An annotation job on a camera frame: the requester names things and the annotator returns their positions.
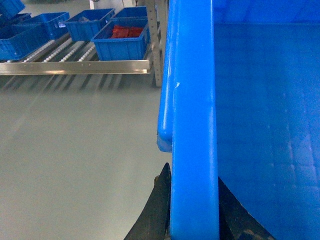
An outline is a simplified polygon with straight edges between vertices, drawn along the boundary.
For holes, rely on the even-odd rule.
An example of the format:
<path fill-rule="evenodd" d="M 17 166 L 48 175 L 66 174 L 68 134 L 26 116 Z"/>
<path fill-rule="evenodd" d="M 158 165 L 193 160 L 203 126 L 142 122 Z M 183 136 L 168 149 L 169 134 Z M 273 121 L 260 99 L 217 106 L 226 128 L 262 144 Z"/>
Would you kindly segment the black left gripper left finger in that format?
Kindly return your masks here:
<path fill-rule="evenodd" d="M 168 236 L 171 202 L 171 168 L 165 163 L 154 179 L 153 189 L 126 240 L 164 240 Z"/>

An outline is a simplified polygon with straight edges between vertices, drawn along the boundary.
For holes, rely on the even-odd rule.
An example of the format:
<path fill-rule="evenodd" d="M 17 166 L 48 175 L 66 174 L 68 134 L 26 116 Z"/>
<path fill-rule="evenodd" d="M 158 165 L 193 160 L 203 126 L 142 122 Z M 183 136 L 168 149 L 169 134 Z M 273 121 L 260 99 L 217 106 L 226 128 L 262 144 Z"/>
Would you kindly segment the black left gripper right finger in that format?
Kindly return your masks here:
<path fill-rule="evenodd" d="M 273 240 L 269 233 L 218 178 L 219 238 L 221 240 Z"/>

